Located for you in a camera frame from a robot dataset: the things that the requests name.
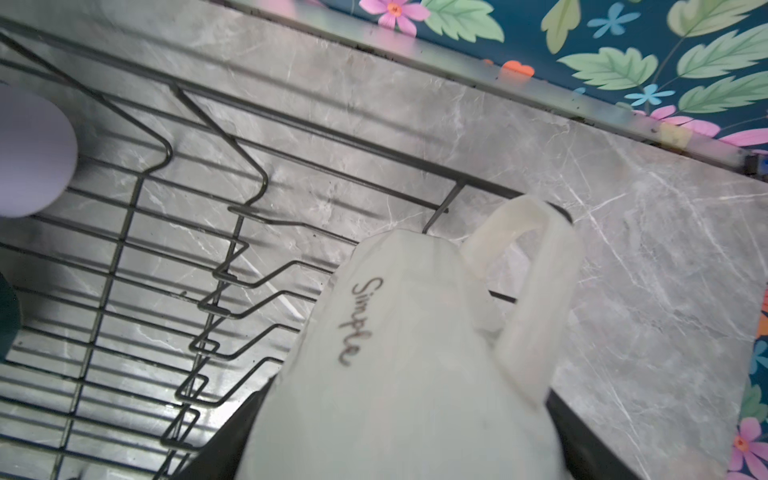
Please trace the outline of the cream white mug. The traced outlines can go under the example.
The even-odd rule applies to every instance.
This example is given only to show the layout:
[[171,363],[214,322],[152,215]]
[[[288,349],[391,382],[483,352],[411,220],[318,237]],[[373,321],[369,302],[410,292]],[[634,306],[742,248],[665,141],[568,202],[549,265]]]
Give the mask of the cream white mug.
[[521,196],[461,245],[406,230],[333,275],[255,419],[240,479],[563,479],[545,402],[583,245]]

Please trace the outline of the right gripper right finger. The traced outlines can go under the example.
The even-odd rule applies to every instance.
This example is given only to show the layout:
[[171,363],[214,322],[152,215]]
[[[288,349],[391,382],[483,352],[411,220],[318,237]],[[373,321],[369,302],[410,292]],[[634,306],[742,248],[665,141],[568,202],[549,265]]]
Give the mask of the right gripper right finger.
[[557,430],[566,468],[574,479],[640,480],[556,391],[550,391],[546,408]]

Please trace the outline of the dark green mug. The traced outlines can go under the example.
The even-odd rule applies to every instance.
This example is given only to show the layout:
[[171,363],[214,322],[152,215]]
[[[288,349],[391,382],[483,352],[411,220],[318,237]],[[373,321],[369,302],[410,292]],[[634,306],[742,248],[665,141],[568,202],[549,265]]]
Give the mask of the dark green mug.
[[21,310],[18,297],[6,280],[0,276],[0,357],[4,361],[21,329]]

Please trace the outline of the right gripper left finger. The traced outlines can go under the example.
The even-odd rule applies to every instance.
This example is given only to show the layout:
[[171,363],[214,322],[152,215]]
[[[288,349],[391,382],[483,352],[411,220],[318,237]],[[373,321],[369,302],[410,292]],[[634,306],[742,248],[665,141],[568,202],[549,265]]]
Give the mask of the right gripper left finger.
[[250,431],[272,383],[273,379],[270,379],[252,393],[195,458],[180,473],[173,475],[173,480],[233,480]]

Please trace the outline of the lilac plastic cup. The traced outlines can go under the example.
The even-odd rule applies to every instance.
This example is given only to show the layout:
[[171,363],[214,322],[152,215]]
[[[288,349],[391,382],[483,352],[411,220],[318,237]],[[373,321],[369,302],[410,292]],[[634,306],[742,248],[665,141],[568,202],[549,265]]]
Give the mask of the lilac plastic cup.
[[49,100],[1,86],[1,216],[46,209],[70,184],[78,162],[72,124]]

